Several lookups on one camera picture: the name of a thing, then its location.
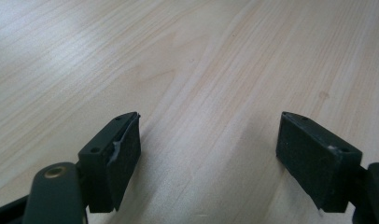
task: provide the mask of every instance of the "wood grain surface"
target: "wood grain surface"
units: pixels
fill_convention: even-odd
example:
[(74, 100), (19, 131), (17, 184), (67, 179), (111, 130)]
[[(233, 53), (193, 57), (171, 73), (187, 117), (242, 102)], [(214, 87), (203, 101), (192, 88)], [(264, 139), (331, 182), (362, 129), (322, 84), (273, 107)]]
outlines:
[(275, 157), (280, 114), (379, 161), (379, 0), (0, 0), (0, 206), (138, 111), (142, 156), (97, 223), (351, 223)]

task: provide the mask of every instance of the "metal rivet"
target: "metal rivet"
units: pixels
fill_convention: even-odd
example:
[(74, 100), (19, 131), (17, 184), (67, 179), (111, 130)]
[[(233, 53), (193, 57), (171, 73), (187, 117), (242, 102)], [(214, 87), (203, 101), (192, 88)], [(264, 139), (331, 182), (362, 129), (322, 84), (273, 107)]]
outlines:
[(63, 175), (66, 172), (66, 170), (67, 168), (65, 168), (64, 166), (56, 166), (47, 170), (44, 174), (44, 177), (49, 179), (56, 178)]

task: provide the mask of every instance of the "black plastic clamp jaw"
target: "black plastic clamp jaw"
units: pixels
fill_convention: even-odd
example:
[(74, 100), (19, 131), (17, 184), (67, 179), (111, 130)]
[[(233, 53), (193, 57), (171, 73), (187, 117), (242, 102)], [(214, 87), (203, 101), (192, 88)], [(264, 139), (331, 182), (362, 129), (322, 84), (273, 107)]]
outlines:
[(29, 196), (0, 208), (0, 223), (88, 223), (92, 213), (119, 209), (141, 154), (140, 115), (112, 119), (79, 153), (35, 175)]
[(379, 223), (379, 162), (365, 170), (362, 152), (307, 117), (283, 112), (276, 147), (286, 166), (318, 209), (344, 213), (353, 223)]

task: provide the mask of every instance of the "wooden table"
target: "wooden table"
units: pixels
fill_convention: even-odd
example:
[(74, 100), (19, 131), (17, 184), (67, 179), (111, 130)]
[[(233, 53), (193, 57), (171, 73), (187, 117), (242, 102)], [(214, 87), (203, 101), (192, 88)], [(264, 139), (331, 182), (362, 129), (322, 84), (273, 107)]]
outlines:
[(90, 223), (351, 223), (275, 157), (282, 111), (379, 161), (379, 0), (0, 0), (0, 206), (138, 111), (121, 209)]

